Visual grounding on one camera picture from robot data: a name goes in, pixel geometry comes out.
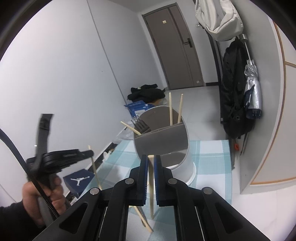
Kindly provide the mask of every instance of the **silver umbrella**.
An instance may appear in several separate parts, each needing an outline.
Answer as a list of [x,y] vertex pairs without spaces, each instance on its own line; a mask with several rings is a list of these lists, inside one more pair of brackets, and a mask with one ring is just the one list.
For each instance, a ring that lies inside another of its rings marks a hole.
[[254,60],[251,60],[246,43],[246,35],[241,34],[240,39],[244,42],[249,56],[244,70],[244,74],[247,76],[247,83],[244,89],[244,106],[246,110],[246,117],[248,119],[259,119],[262,115],[262,93],[260,82],[258,80],[257,67],[254,64]]

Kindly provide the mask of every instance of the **black sleeve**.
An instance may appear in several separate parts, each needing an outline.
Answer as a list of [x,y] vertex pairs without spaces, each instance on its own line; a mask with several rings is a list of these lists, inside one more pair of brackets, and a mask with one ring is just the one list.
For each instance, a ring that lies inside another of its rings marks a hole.
[[23,203],[0,207],[0,236],[3,241],[28,241],[35,238],[44,228],[38,228],[27,214]]

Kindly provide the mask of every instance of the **black strap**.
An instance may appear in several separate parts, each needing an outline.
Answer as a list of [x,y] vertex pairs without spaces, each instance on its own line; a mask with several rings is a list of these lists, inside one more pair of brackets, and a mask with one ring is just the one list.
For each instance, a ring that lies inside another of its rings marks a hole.
[[49,207],[50,211],[54,215],[55,219],[57,219],[59,217],[59,213],[54,208],[50,199],[48,198],[48,196],[46,196],[45,192],[43,191],[43,189],[41,188],[41,186],[39,185],[39,183],[37,182],[35,177],[31,174],[25,160],[23,159],[22,155],[19,153],[18,149],[15,147],[15,145],[13,144],[11,139],[9,139],[9,137],[1,129],[0,129],[0,139],[4,142],[4,144],[13,153],[13,155],[15,156],[15,158],[17,159],[19,164],[22,166],[22,168],[25,171],[25,173],[27,174],[27,176],[31,179],[32,183],[34,184],[34,186],[36,187],[36,189],[38,190],[38,192],[40,193],[40,195],[42,196],[42,198],[46,202],[47,206]]
[[42,155],[47,153],[47,138],[49,135],[50,120],[53,114],[42,114],[39,121],[38,135],[37,135],[37,147],[36,147],[36,159],[32,167],[32,171],[36,172],[42,161]]
[[243,144],[242,144],[242,150],[241,150],[240,156],[242,155],[242,152],[243,152],[243,150],[244,150],[244,144],[245,144],[245,141],[246,141],[246,139],[247,139],[247,135],[248,135],[248,132],[244,135],[244,142],[243,142]]

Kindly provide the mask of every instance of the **hanging white bag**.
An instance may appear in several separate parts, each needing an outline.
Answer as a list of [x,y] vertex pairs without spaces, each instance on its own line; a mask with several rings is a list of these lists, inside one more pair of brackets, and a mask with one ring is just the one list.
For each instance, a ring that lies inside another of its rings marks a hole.
[[230,0],[196,0],[195,16],[216,41],[227,41],[243,31],[242,20]]

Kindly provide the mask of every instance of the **door handle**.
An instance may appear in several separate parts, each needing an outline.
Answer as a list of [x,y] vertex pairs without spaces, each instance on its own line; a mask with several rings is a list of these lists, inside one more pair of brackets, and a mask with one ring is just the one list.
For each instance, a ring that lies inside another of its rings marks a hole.
[[183,44],[184,44],[184,45],[185,45],[185,44],[189,44],[189,46],[192,48],[192,43],[191,43],[190,38],[188,38],[188,39],[187,39],[187,42],[185,42],[185,43],[183,43]]

